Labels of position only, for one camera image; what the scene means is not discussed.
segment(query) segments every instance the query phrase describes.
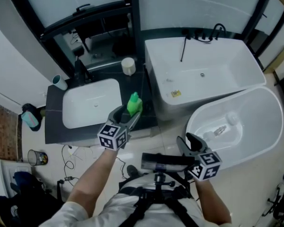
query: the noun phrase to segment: white bathtub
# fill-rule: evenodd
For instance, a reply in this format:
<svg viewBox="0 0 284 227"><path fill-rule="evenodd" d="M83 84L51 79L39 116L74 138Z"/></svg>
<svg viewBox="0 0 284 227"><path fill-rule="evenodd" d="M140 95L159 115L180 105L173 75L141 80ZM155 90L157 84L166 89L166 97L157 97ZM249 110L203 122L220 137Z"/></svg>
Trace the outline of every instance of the white bathtub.
<svg viewBox="0 0 284 227"><path fill-rule="evenodd" d="M277 97L268 88L258 87L201 106L190 117L186 132L206 138L226 126L220 135L206 139L225 169L271 150L280 140L283 121Z"/></svg>
<svg viewBox="0 0 284 227"><path fill-rule="evenodd" d="M162 120L191 114L199 106L266 79L243 41L219 38L210 44L184 38L145 41L146 69L154 103ZM173 97L178 90L181 95Z"/></svg>

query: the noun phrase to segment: oval bathtub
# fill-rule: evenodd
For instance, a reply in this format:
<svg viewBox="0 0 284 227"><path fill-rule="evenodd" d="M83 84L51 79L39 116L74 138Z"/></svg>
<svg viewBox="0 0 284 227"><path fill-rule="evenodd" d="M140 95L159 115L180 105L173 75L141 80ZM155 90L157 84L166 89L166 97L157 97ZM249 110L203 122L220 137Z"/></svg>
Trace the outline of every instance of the oval bathtub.
<svg viewBox="0 0 284 227"><path fill-rule="evenodd" d="M271 150L283 131L283 111L266 87L251 88L205 104L190 117L186 132L207 142L223 161L221 169Z"/></svg>

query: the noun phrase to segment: white sink basin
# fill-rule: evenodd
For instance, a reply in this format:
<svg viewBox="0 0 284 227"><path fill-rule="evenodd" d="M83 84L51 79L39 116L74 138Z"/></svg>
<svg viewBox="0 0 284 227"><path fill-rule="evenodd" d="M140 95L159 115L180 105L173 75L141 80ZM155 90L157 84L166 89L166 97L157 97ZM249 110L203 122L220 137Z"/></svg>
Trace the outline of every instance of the white sink basin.
<svg viewBox="0 0 284 227"><path fill-rule="evenodd" d="M109 113L121 105L117 80L94 82L65 93L62 120L69 129L104 123Z"/></svg>

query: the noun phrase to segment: trash can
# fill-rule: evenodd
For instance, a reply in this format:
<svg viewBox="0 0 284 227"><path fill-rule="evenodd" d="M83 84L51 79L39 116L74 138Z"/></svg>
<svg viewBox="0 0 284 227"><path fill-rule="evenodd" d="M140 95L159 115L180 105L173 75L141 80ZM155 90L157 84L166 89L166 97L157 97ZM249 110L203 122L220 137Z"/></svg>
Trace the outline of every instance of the trash can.
<svg viewBox="0 0 284 227"><path fill-rule="evenodd" d="M48 156L44 152L29 150L27 154L28 162L31 166L41 166L48 163Z"/></svg>

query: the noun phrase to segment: faucet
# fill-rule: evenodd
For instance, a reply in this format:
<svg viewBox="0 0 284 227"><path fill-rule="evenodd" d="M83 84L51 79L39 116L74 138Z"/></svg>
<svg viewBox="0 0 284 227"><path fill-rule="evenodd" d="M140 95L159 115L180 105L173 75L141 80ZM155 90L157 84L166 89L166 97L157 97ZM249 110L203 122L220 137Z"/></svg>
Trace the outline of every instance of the faucet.
<svg viewBox="0 0 284 227"><path fill-rule="evenodd" d="M75 61L75 80L78 83L78 86L83 86L86 82L92 81L92 76L89 71L86 69L82 61L79 59L79 56L84 54L83 46L81 45L79 48L75 49L74 54L76 55Z"/></svg>
<svg viewBox="0 0 284 227"><path fill-rule="evenodd" d="M204 43L209 43L213 40L213 38L208 38L208 40L206 39L206 35L205 33L202 34L202 40L199 39L199 35L203 32L203 29L196 29L195 30L195 36L193 37L195 40L200 41L200 42L204 42Z"/></svg>
<svg viewBox="0 0 284 227"><path fill-rule="evenodd" d="M219 35L220 35L221 31L222 31L222 28L223 28L223 30L224 30L224 36L226 36L226 28L225 28L225 26L224 26L223 24L216 24L216 25L213 27L212 33L211 33L210 36L208 37L208 39L209 39L210 41L213 40L213 34L214 34L214 32L215 32L215 30L216 30L216 28L217 28L218 26L220 26L220 29L219 29L218 33L216 34L215 40L218 40L218 37L219 37Z"/></svg>

